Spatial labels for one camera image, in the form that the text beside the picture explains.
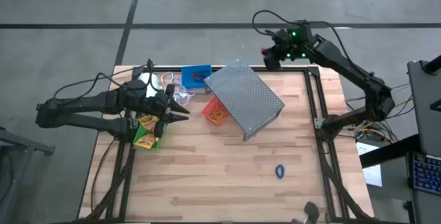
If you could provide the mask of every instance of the white paper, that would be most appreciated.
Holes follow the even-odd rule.
[[[374,145],[368,145],[364,143],[357,142],[357,150],[358,155],[370,152],[372,150],[378,149],[378,147]],[[375,165],[368,168],[363,169],[363,174],[365,174],[365,180],[367,184],[382,186],[381,182],[381,166]]]

